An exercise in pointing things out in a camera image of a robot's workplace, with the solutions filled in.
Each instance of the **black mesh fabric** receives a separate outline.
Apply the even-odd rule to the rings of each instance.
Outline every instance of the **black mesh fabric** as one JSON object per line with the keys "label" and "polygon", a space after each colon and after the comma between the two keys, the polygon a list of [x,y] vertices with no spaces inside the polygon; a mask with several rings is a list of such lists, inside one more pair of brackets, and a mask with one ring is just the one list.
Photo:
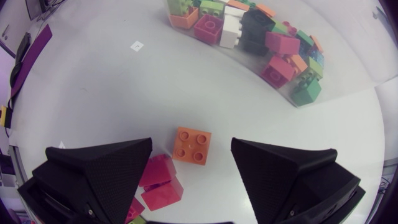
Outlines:
{"label": "black mesh fabric", "polygon": [[260,224],[274,222],[301,172],[336,158],[334,149],[305,151],[236,138],[231,151]]}
{"label": "black mesh fabric", "polygon": [[81,149],[51,147],[46,155],[84,173],[111,223],[123,224],[151,151],[148,138]]}

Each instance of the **black cable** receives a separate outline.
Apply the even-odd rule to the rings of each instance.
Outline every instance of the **black cable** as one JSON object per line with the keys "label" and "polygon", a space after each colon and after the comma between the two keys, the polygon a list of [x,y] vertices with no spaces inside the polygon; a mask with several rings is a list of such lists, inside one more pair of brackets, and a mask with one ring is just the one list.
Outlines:
{"label": "black cable", "polygon": [[8,135],[8,131],[7,131],[7,128],[6,128],[6,127],[4,127],[4,130],[6,130],[6,136],[7,136],[7,138],[10,138],[10,135]]}
{"label": "black cable", "polygon": [[39,35],[39,32],[40,32],[40,30],[42,29],[42,26],[43,26],[44,22],[45,22],[45,20],[43,19],[42,25],[40,25],[39,31],[37,31],[37,34],[36,34],[35,39],[36,39],[37,36]]}
{"label": "black cable", "polygon": [[387,182],[388,182],[388,185],[391,184],[386,178],[384,178],[384,177],[381,177],[381,178],[383,178],[385,181],[387,181]]}
{"label": "black cable", "polygon": [[62,1],[60,1],[60,2],[57,2],[57,3],[55,3],[55,4],[52,4],[52,6],[59,5],[59,4],[63,3],[64,1],[65,1],[65,0],[62,0]]}

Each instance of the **pink lego brick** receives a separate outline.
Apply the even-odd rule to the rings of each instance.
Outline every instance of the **pink lego brick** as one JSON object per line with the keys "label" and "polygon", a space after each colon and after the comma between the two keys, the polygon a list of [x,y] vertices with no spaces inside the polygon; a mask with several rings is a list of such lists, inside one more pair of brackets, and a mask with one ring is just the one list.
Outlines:
{"label": "pink lego brick", "polygon": [[266,32],[266,46],[277,54],[298,54],[300,40],[276,32]]}
{"label": "pink lego brick", "polygon": [[217,43],[221,36],[223,21],[217,17],[205,14],[193,27],[195,37],[208,44]]}
{"label": "pink lego brick", "polygon": [[293,67],[276,55],[261,72],[261,77],[276,89],[291,81],[293,75]]}
{"label": "pink lego brick", "polygon": [[144,188],[145,192],[141,194],[149,210],[154,211],[181,200],[184,189],[180,182],[174,177],[171,181],[159,184],[152,188]]}
{"label": "pink lego brick", "polygon": [[125,224],[131,222],[131,220],[135,219],[145,210],[144,206],[139,203],[139,201],[134,197],[132,199],[129,213],[127,214],[126,220],[124,221]]}
{"label": "pink lego brick", "polygon": [[285,25],[285,26],[287,27],[287,32],[288,32],[292,37],[296,36],[296,33],[297,33],[297,29],[296,29],[296,28],[292,27],[292,26],[290,25],[290,23],[287,22],[287,21],[284,21],[284,22],[282,22],[282,23],[283,23],[283,25]]}
{"label": "pink lego brick", "polygon": [[145,166],[139,186],[144,187],[170,181],[176,173],[172,158],[165,154],[152,157]]}

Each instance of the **purple object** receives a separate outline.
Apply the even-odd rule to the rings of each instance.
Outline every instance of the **purple object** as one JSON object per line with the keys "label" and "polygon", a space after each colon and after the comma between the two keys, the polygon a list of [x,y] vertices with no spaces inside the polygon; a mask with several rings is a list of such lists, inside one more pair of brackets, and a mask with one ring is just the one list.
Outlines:
{"label": "purple object", "polygon": [[50,27],[49,25],[46,25],[41,33],[37,36],[30,49],[27,51],[24,60],[22,61],[21,70],[19,71],[15,85],[11,90],[11,98],[13,98],[23,86],[27,75],[33,67],[33,64],[36,62],[36,59],[39,57],[40,53],[47,45],[51,37],[52,33]]}

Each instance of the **lime green lego brick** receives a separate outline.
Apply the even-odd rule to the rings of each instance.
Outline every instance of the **lime green lego brick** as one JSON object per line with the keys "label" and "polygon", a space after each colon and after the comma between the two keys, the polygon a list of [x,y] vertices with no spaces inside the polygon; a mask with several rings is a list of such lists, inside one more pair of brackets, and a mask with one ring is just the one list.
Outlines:
{"label": "lime green lego brick", "polygon": [[147,222],[139,215],[133,221],[128,224],[146,224]]}
{"label": "lime green lego brick", "polygon": [[275,22],[275,25],[270,30],[271,32],[276,32],[279,34],[287,34],[287,26],[283,25],[283,23],[277,21],[276,19],[271,18],[272,21]]}
{"label": "lime green lego brick", "polygon": [[192,6],[192,0],[167,0],[171,15],[183,16],[188,12],[188,7]]}
{"label": "lime green lego brick", "polygon": [[209,14],[220,19],[223,18],[224,4],[220,2],[202,1],[200,4],[200,16]]}
{"label": "lime green lego brick", "polygon": [[202,1],[213,1],[213,0],[193,0],[193,7],[200,7]]}
{"label": "lime green lego brick", "polygon": [[322,88],[316,78],[301,81],[291,94],[291,99],[297,106],[315,102]]}
{"label": "lime green lego brick", "polygon": [[298,76],[301,80],[306,80],[308,78],[316,78],[317,80],[321,80],[323,78],[322,66],[317,61],[311,57],[307,57],[305,59],[305,63],[307,63],[308,68]]}
{"label": "lime green lego brick", "polygon": [[313,58],[309,57],[307,59],[307,65],[310,73],[313,73],[318,80],[323,78],[323,69],[322,66]]}
{"label": "lime green lego brick", "polygon": [[299,30],[296,33],[296,37],[299,38],[300,40],[305,41],[307,44],[313,46],[313,40],[311,39],[311,37],[309,37],[307,34],[305,34],[302,30]]}

